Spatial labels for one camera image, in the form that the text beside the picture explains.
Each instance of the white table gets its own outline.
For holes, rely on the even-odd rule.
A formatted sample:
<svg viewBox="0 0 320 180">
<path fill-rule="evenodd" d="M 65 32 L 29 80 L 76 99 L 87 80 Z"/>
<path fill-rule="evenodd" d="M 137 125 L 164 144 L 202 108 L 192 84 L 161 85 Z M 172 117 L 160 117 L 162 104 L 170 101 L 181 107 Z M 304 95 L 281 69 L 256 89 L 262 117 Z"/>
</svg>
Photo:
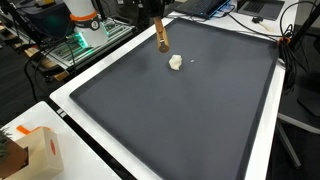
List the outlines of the white table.
<svg viewBox="0 0 320 180">
<path fill-rule="evenodd" d="M 297 0 L 286 1 L 284 8 L 295 2 L 297 2 Z M 296 6 L 287 11 L 283 19 L 284 28 L 286 28 L 289 24 L 294 24 L 296 11 Z M 253 24 L 251 22 L 252 17 L 237 13 L 231 14 L 248 27 L 259 32 L 268 33 L 260 25 Z M 280 35 L 279 19 L 280 17 L 277 21 L 265 20 L 266 24 L 275 29 L 274 34 L 276 35 Z M 166 25 L 171 20 L 172 19 L 166 18 L 163 20 L 163 24 Z M 235 31 L 248 31 L 234 22 L 230 17 L 221 19 L 213 18 L 209 21 L 206 21 L 205 24 Z M 98 125 L 91 117 L 89 117 L 70 99 L 69 95 L 79 86 L 107 68 L 113 62 L 117 61 L 119 58 L 131 51 L 154 33 L 155 28 L 149 28 L 50 95 L 50 98 L 54 102 L 56 102 L 71 118 L 73 118 L 80 126 L 82 126 L 85 131 L 87 131 L 98 143 L 100 143 L 100 145 L 103 146 L 103 148 L 115 159 L 117 159 L 128 171 L 130 171 L 136 178 L 146 180 L 160 179 L 160 177 L 150 170 L 145 164 L 143 164 L 131 152 L 124 148 L 124 146 L 122 146 L 115 138 L 113 138 L 100 125 Z M 260 180 L 265 179 L 266 177 L 284 74 L 284 69 L 278 64 L 274 71 L 260 124 L 257 130 L 256 139 L 247 168 L 247 180 Z"/>
<path fill-rule="evenodd" d="M 64 171 L 53 180 L 121 179 L 45 102 L 4 126 L 13 140 L 24 136 L 16 130 L 19 125 L 29 130 L 46 126 L 57 134 Z"/>
</svg>

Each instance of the white object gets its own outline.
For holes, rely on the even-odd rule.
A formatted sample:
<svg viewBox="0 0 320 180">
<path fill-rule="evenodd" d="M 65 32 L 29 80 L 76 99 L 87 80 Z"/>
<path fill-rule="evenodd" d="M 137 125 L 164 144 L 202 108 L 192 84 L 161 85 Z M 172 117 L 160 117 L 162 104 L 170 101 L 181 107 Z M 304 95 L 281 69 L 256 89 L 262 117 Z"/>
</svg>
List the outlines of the white object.
<svg viewBox="0 0 320 180">
<path fill-rule="evenodd" d="M 52 180 L 121 180 L 45 102 L 39 102 L 4 126 L 13 140 L 24 136 L 15 129 L 18 125 L 29 130 L 46 126 L 57 134 L 64 170 Z"/>
<path fill-rule="evenodd" d="M 290 4 L 298 2 L 297 0 L 285 1 L 282 12 Z M 293 6 L 288 9 L 286 15 L 283 18 L 283 27 L 287 27 L 289 24 L 293 24 L 295 21 L 295 15 L 297 12 L 297 6 Z M 257 26 L 251 22 L 252 17 L 242 14 L 231 12 L 237 20 L 245 24 L 246 26 L 259 31 Z M 180 13 L 171 13 L 170 15 L 182 15 Z M 172 19 L 164 18 L 163 24 L 167 25 Z M 204 24 L 210 26 L 216 26 L 223 29 L 233 31 L 247 31 L 247 29 L 238 25 L 229 16 L 225 18 L 212 18 L 204 22 Z M 268 24 L 278 27 L 280 22 L 271 22 Z M 69 116 L 71 116 L 76 123 L 85 128 L 85 130 L 93 136 L 93 138 L 106 149 L 118 162 L 120 162 L 128 171 L 130 171 L 139 180 L 153 180 L 161 179 L 150 168 L 142 163 L 137 157 L 129 152 L 122 144 L 120 144 L 114 137 L 112 137 L 107 131 L 105 131 L 98 123 L 96 123 L 90 116 L 88 116 L 79 106 L 77 106 L 69 97 L 70 93 L 84 84 L 89 79 L 100 73 L 102 70 L 110 66 L 113 62 L 127 54 L 133 48 L 145 41 L 147 38 L 155 34 L 154 27 L 150 27 L 101 61 L 87 69 L 82 74 L 62 86 L 50 95 L 50 98 L 58 104 Z M 280 30 L 274 32 L 276 35 L 280 35 Z M 248 34 L 251 36 L 257 36 L 265 38 L 264 36 L 256 34 Z M 263 180 L 266 177 L 269 156 L 271 151 L 271 144 L 275 129 L 276 117 L 278 112 L 278 106 L 280 102 L 280 96 L 282 91 L 283 79 L 285 71 L 281 65 L 277 64 L 272 81 L 269 87 L 269 92 L 266 98 L 265 106 L 262 112 L 260 123 L 258 126 L 256 138 L 253 144 L 249 165 L 247 167 L 247 173 L 245 179 L 247 180 Z"/>
<path fill-rule="evenodd" d="M 273 31 L 274 31 L 274 29 L 273 29 L 272 27 L 264 24 L 263 22 L 259 22 L 259 24 L 260 24 L 262 27 L 264 27 L 264 28 L 265 28 L 267 31 L 269 31 L 269 32 L 273 32 Z"/>
<path fill-rule="evenodd" d="M 182 65 L 182 58 L 180 55 L 173 55 L 169 60 L 169 65 L 171 69 L 179 71 L 180 66 Z"/>
<path fill-rule="evenodd" d="M 77 17 L 88 16 L 95 12 L 90 0 L 63 0 L 67 5 L 70 12 Z M 89 47 L 97 47 L 105 44 L 109 37 L 102 23 L 97 20 L 93 20 L 91 23 L 92 28 L 79 28 L 75 27 L 75 32 L 80 33 L 84 38 L 86 45 Z"/>
</svg>

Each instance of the floor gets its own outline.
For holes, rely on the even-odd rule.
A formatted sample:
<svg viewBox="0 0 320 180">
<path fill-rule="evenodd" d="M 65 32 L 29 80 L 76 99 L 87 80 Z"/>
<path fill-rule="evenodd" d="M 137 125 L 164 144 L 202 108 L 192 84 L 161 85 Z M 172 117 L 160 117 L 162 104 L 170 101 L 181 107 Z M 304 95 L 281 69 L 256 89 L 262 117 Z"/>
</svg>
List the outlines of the floor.
<svg viewBox="0 0 320 180">
<path fill-rule="evenodd" d="M 313 71 L 320 72 L 320 54 L 312 47 L 314 39 L 305 38 L 304 47 L 307 52 L 310 66 Z M 296 53 L 303 58 L 302 51 Z M 10 47 L 0 49 L 0 125 L 8 123 L 16 116 L 33 106 L 35 103 L 31 96 L 30 84 L 23 72 L 26 58 L 17 55 Z M 50 104 L 48 95 L 63 85 L 63 82 L 42 81 L 38 76 L 41 91 L 36 87 L 40 100 Z M 306 132 L 289 124 L 284 124 L 284 129 L 296 150 L 302 167 L 295 169 L 277 136 L 274 137 L 270 156 L 267 179 L 268 180 L 318 180 L 320 179 L 320 136 Z"/>
</svg>

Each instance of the desk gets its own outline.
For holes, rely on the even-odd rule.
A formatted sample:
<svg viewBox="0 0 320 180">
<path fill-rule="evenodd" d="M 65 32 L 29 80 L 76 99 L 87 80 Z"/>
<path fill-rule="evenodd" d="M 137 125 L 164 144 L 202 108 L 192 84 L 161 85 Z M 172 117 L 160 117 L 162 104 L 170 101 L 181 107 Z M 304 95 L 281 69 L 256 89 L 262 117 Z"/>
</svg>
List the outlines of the desk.
<svg viewBox="0 0 320 180">
<path fill-rule="evenodd" d="M 284 8 L 290 4 L 297 2 L 297 0 L 286 1 Z M 283 19 L 283 26 L 294 24 L 297 7 L 288 10 Z M 237 13 L 231 13 L 236 19 L 250 28 L 267 33 L 265 29 L 259 25 L 251 22 L 252 17 Z M 172 19 L 163 19 L 163 24 L 167 25 Z M 265 21 L 266 24 L 275 29 L 275 34 L 280 34 L 279 20 Z M 240 25 L 236 24 L 230 17 L 221 19 L 211 19 L 205 24 L 216 26 L 229 30 L 247 31 Z M 131 172 L 138 179 L 160 179 L 152 170 L 143 164 L 137 157 L 124 148 L 115 138 L 106 132 L 100 125 L 98 125 L 91 117 L 89 117 L 81 108 L 79 108 L 69 97 L 70 93 L 84 84 L 86 81 L 97 75 L 110 64 L 117 61 L 123 55 L 131 51 L 137 45 L 149 38 L 155 33 L 154 27 L 151 27 L 132 39 L 130 42 L 123 45 L 121 48 L 114 51 L 109 56 L 102 59 L 100 62 L 74 78 L 72 81 L 62 86 L 50 95 L 50 98 L 57 103 L 71 118 L 75 120 L 80 126 L 84 128 L 106 151 L 108 151 L 115 159 L 118 160 L 129 172 Z M 277 119 L 277 112 L 282 91 L 282 84 L 284 80 L 284 69 L 278 64 L 275 68 L 272 82 L 269 88 L 268 96 L 266 98 L 264 110 L 257 130 L 256 139 L 253 145 L 250 162 L 247 168 L 246 179 L 260 180 L 265 179 L 269 156 L 271 151 L 272 139 Z"/>
<path fill-rule="evenodd" d="M 64 171 L 53 180 L 121 179 L 45 102 L 36 104 L 4 126 L 13 140 L 23 137 L 15 129 L 18 125 L 27 129 L 46 126 L 57 134 Z"/>
</svg>

